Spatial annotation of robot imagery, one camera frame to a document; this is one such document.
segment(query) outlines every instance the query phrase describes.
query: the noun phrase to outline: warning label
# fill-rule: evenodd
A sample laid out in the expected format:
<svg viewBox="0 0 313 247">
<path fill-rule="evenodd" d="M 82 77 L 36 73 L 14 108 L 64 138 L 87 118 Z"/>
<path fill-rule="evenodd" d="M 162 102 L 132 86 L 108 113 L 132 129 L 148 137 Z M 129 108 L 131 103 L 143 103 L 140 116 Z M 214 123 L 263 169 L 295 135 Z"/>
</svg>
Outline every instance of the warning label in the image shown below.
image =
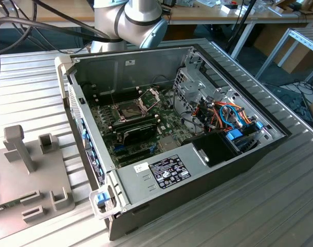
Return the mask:
<svg viewBox="0 0 313 247">
<path fill-rule="evenodd" d="M 168 188 L 191 176 L 177 154 L 150 164 L 149 167 L 162 189 Z"/>
</svg>

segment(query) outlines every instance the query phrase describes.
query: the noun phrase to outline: slotted metal tabletop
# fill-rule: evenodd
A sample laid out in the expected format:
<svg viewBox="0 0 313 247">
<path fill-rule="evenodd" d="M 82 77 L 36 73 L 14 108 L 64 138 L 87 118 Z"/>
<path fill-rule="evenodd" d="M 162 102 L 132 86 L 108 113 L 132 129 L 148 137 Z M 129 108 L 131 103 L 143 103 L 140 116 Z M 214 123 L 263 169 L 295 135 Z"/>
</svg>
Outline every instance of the slotted metal tabletop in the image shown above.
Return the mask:
<svg viewBox="0 0 313 247">
<path fill-rule="evenodd" d="M 60 140 L 76 208 L 0 240 L 0 246 L 313 246 L 313 129 L 230 56 L 206 39 L 199 44 L 292 132 L 248 172 L 128 236 L 108 240 L 94 218 L 91 188 L 74 142 L 56 79 L 54 51 L 5 55 L 0 80 L 2 128 L 21 124 L 24 141 L 51 132 Z M 210 74 L 215 81 L 218 75 Z"/>
</svg>

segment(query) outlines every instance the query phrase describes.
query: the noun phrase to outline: workbench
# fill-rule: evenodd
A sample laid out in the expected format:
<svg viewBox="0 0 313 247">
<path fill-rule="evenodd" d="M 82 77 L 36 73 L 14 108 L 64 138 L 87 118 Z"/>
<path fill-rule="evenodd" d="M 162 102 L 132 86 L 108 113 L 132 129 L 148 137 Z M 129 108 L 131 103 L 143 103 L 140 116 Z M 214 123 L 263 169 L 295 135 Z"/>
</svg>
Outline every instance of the workbench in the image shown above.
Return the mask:
<svg viewBox="0 0 313 247">
<path fill-rule="evenodd" d="M 0 246 L 313 246 L 313 129 L 216 44 L 199 44 L 292 136 L 251 170 L 116 241 L 94 218 L 91 191 L 58 88 L 56 51 L 1 58 L 0 130 L 20 124 L 24 141 L 43 133 L 60 142 L 74 210 L 0 240 Z M 219 75 L 209 75 L 215 82 Z M 3 147 L 0 131 L 0 148 Z"/>
<path fill-rule="evenodd" d="M 44 0 L 44 2 L 54 9 L 69 15 L 79 21 L 85 22 L 88 25 L 94 25 L 94 12 L 87 0 Z M 17 4 L 24 10 L 24 12 L 31 16 L 32 4 L 28 0 L 18 0 Z M 175 5 L 171 9 L 171 17 L 164 17 L 169 20 L 170 25 L 196 25 L 196 24 L 234 24 L 237 20 L 235 14 L 225 14 L 220 11 L 220 6 L 214 6 L 212 8 L 203 5 L 199 2 L 195 2 L 192 8 L 181 7 Z M 37 21 L 48 23 L 51 25 L 61 27 L 74 27 L 77 26 L 61 17 L 41 8 L 38 6 Z M 306 23 L 307 27 L 313 26 L 313 15 L 305 17 L 280 17 L 270 10 L 265 10 L 263 13 L 255 13 L 248 16 L 246 20 L 246 27 L 235 46 L 231 56 L 236 59 L 240 53 L 244 43 L 249 37 L 255 24 L 267 24 L 267 23 Z M 11 24 L 4 24 L 1 27 L 12 27 Z"/>
</svg>

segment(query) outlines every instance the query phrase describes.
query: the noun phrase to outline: blue latch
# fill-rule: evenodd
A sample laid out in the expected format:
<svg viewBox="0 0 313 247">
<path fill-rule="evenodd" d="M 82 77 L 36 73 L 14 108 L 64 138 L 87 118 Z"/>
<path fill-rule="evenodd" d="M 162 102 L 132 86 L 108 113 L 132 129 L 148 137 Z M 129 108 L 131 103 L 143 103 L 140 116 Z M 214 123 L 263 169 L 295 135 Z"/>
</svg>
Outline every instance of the blue latch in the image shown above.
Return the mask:
<svg viewBox="0 0 313 247">
<path fill-rule="evenodd" d="M 86 129 L 82 131 L 82 139 L 85 139 L 85 138 L 86 138 Z"/>
<path fill-rule="evenodd" d="M 261 122 L 256 122 L 255 125 L 257 125 L 257 127 L 261 130 L 262 127 L 264 126 Z"/>
<path fill-rule="evenodd" d="M 231 131 L 227 132 L 227 137 L 230 140 L 234 140 L 234 139 L 236 139 L 236 138 L 238 138 L 240 136 L 242 136 L 242 133 L 238 129 L 231 130 Z"/>
<path fill-rule="evenodd" d="M 104 202 L 108 201 L 111 197 L 109 196 L 108 192 L 102 192 L 97 195 L 95 195 L 95 203 L 100 206 L 104 204 Z"/>
</svg>

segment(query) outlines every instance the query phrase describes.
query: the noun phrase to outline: black cable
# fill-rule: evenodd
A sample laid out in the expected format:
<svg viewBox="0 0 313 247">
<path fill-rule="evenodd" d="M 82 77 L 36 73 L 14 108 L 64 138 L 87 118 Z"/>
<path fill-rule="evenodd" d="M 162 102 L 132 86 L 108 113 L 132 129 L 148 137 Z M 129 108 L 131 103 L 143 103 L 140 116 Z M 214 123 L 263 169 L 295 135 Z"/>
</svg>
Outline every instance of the black cable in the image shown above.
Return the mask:
<svg viewBox="0 0 313 247">
<path fill-rule="evenodd" d="M 238 35 L 238 33 L 241 31 L 241 29 L 243 28 L 243 25 L 245 23 L 245 20 L 247 19 L 248 15 L 250 14 L 251 9 L 253 8 L 254 4 L 255 4 L 256 0 L 251 0 L 249 7 L 247 9 L 247 11 L 244 13 L 243 18 L 240 22 L 240 24 L 238 25 L 238 28 L 236 28 L 234 34 L 232 35 L 232 37 L 228 40 L 228 43 L 226 45 L 225 48 L 225 52 L 229 52 L 229 50 L 231 49 L 233 43 L 235 42 L 235 39 Z"/>
<path fill-rule="evenodd" d="M 16 8 L 16 5 L 14 4 L 13 0 L 9 0 L 10 4 L 13 7 L 15 16 L 17 18 L 19 18 L 19 13 L 18 10 Z M 14 24 L 12 23 L 12 26 L 14 27 L 14 29 L 22 36 L 24 34 L 24 32 L 26 31 L 26 29 L 24 28 L 23 25 L 20 25 L 20 29 Z M 48 50 L 48 48 L 46 46 L 44 46 L 38 39 L 32 37 L 32 36 L 28 36 L 27 39 L 32 42 L 34 45 L 36 45 L 38 48 L 40 48 L 41 50 Z"/>
<path fill-rule="evenodd" d="M 285 86 L 286 89 L 295 92 L 294 90 L 292 90 L 291 88 L 288 87 L 289 85 L 294 86 L 294 87 L 295 87 L 301 94 L 303 94 L 303 95 L 313 95 L 313 85 L 312 85 L 311 83 L 308 83 L 308 82 L 301 82 L 301 81 L 299 81 L 298 79 L 295 79 L 293 82 L 284 83 L 283 85 L 280 85 L 280 86 Z M 303 88 L 303 89 L 310 90 L 311 93 L 308 94 L 308 93 L 306 93 L 306 92 L 303 92 L 303 91 L 300 89 L 300 87 Z"/>
<path fill-rule="evenodd" d="M 238 23 L 238 21 L 239 21 L 239 19 L 240 19 L 241 12 L 242 12 L 242 9 L 243 9 L 243 5 L 244 5 L 244 1 L 242 1 L 240 13 L 238 14 L 238 17 L 237 17 L 236 23 L 235 23 L 235 25 L 234 25 L 234 27 L 233 27 L 233 30 L 232 30 L 232 32 L 230 33 L 231 36 L 232 36 L 233 32 L 235 31 L 236 26 L 237 26 L 237 23 Z"/>
<path fill-rule="evenodd" d="M 28 16 L 24 13 L 24 11 L 18 6 L 18 10 L 19 12 L 23 15 L 23 17 L 25 17 L 27 20 L 29 20 Z M 90 43 L 86 44 L 84 47 L 82 47 L 81 49 L 75 51 L 75 52 L 66 52 L 66 51 L 61 51 L 60 49 L 58 49 L 57 47 L 55 47 L 40 31 L 39 29 L 37 29 L 36 27 L 34 27 L 34 30 L 42 37 L 42 39 L 47 42 L 48 45 L 50 45 L 53 49 L 57 50 L 58 52 L 62 53 L 62 54 L 76 54 L 78 52 L 80 52 L 81 50 L 83 50 L 87 45 L 89 45 Z"/>
<path fill-rule="evenodd" d="M 165 78 L 166 80 L 168 81 L 171 81 L 168 77 L 166 77 L 165 75 L 156 75 L 153 79 L 152 79 L 152 83 L 151 84 L 154 84 L 155 83 L 155 80 L 159 77 L 163 77 Z"/>
<path fill-rule="evenodd" d="M 51 6 L 41 2 L 40 0 L 32 0 L 32 1 L 34 3 L 36 3 L 37 5 L 41 6 L 42 8 L 45 8 L 46 10 L 49 10 L 50 12 L 60 16 L 61 18 L 64 18 L 64 19 L 66 19 L 66 20 L 68 20 L 70 22 L 73 22 L 73 23 L 75 23 L 75 24 L 77 24 L 77 25 L 79 25 L 79 26 L 81 26 L 81 27 L 83 27 L 83 28 L 85 28 L 85 29 L 87 29 L 87 30 L 89 30 L 89 31 L 91 31 L 91 32 L 101 36 L 101 37 L 107 38 L 108 39 L 107 42 L 119 42 L 118 39 L 112 40 L 112 39 L 109 38 L 109 36 L 107 34 L 103 33 L 102 31 L 97 30 L 97 29 L 95 29 L 93 27 L 90 27 L 89 25 L 86 25 L 85 23 L 80 22 L 80 21 L 78 21 L 78 20 L 76 20 L 76 19 L 74 19 L 74 18 L 72 18 L 72 17 L 70 17 L 68 15 L 65 15 L 62 12 L 59 12 L 58 10 L 52 8 Z"/>
<path fill-rule="evenodd" d="M 196 117 L 193 117 L 193 118 L 192 118 L 192 121 L 193 121 L 193 122 L 194 122 L 195 118 L 196 118 Z M 195 132 L 194 132 L 194 133 L 196 133 L 196 132 L 197 132 L 197 130 L 196 130 L 196 125 L 194 125 L 194 128 L 195 128 Z"/>
<path fill-rule="evenodd" d="M 32 3 L 32 5 L 33 5 L 32 19 L 33 19 L 33 21 L 35 21 L 36 15 L 38 13 L 38 7 L 35 3 Z M 12 45 L 0 50 L 0 55 L 5 53 L 6 51 L 8 51 L 10 49 L 13 49 L 13 48 L 19 46 L 30 35 L 31 31 L 32 31 L 32 27 L 27 28 L 26 31 L 24 32 L 23 36 L 21 36 L 16 42 L 14 42 Z"/>
<path fill-rule="evenodd" d="M 72 30 L 68 30 L 68 29 L 64 29 L 64 28 L 60 28 L 60 27 L 55 27 L 55 26 L 52 26 L 52 25 L 49 25 L 49 24 L 35 22 L 35 21 L 30 21 L 30 20 L 25 20 L 25 19 L 16 18 L 16 17 L 3 17 L 3 18 L 0 18 L 0 26 L 3 23 L 20 23 L 20 24 L 23 24 L 23 25 L 30 26 L 30 28 L 31 27 L 37 27 L 37 28 L 57 31 L 57 32 L 68 34 L 68 35 L 78 36 L 78 37 L 81 37 L 81 38 L 84 38 L 84 39 L 87 39 L 87 40 L 94 40 L 94 41 L 98 41 L 98 42 L 106 42 L 108 40 L 108 39 L 101 38 L 101 37 L 98 37 L 98 36 L 91 36 L 89 34 L 75 32 L 75 31 L 72 31 Z"/>
</svg>

